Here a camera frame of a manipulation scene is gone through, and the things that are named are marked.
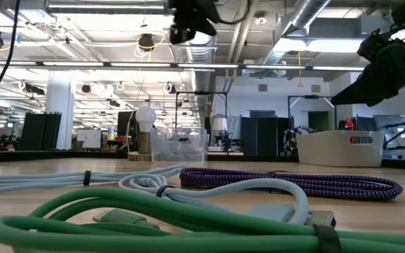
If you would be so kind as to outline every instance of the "clear plastic container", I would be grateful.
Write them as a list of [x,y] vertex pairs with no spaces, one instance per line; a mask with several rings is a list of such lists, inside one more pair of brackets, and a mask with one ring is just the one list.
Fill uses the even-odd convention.
[[151,129],[153,162],[204,162],[207,150],[205,129]]

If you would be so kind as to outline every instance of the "cable tie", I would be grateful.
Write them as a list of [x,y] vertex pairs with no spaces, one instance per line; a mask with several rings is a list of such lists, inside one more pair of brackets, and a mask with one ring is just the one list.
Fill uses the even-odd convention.
[[91,171],[85,171],[84,186],[90,185]]
[[164,192],[164,190],[165,190],[166,188],[176,188],[176,187],[174,187],[174,186],[161,186],[161,187],[159,188],[159,190],[157,190],[157,193],[155,194],[155,196],[156,196],[156,197],[162,197],[162,194],[163,194],[163,192]]
[[320,253],[342,253],[340,239],[332,226],[314,224],[313,227],[318,237]]

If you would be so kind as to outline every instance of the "white light bulb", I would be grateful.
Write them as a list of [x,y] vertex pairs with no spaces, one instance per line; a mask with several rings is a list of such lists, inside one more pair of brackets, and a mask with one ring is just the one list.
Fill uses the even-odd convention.
[[140,132],[149,133],[153,128],[154,122],[157,119],[157,114],[154,109],[149,106],[142,106],[137,110],[136,120],[140,126]]

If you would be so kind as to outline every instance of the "white column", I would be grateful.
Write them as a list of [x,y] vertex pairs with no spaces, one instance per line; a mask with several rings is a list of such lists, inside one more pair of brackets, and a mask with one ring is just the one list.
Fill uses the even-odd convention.
[[60,112],[62,114],[57,149],[71,149],[75,89],[76,85],[72,80],[70,71],[49,71],[46,112]]

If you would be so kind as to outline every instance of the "table surface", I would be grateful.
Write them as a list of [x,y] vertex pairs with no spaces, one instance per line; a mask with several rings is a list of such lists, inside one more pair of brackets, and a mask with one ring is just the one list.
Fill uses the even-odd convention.
[[[29,162],[1,162],[1,174],[49,174],[72,171],[105,171],[126,172],[144,171],[154,167],[164,167],[170,164],[151,164],[150,162],[128,162],[121,159],[89,159],[71,158],[57,160],[37,160]],[[337,220],[337,229],[349,231],[368,231],[386,233],[405,233],[405,170],[385,168],[337,168],[320,167],[297,163],[273,163],[273,162],[208,162],[204,167],[215,169],[237,169],[245,171],[275,171],[285,170],[289,173],[298,174],[342,174],[359,176],[378,176],[391,179],[401,184],[404,192],[396,200],[387,202],[362,202],[353,200],[333,200],[322,197],[310,197],[311,210],[326,210],[334,212]],[[179,177],[174,176],[169,180],[173,186],[179,187]],[[116,184],[104,185],[104,187],[116,188]],[[39,205],[53,197],[82,187],[18,190],[0,194],[1,215],[27,215]],[[242,192],[220,195],[205,199],[210,202],[247,212],[256,204],[294,204],[291,195],[275,193]],[[95,209],[70,219],[70,222],[89,223],[93,215],[103,209]],[[177,231],[178,228],[160,223],[166,231]],[[11,252],[9,247],[0,245],[0,252]]]

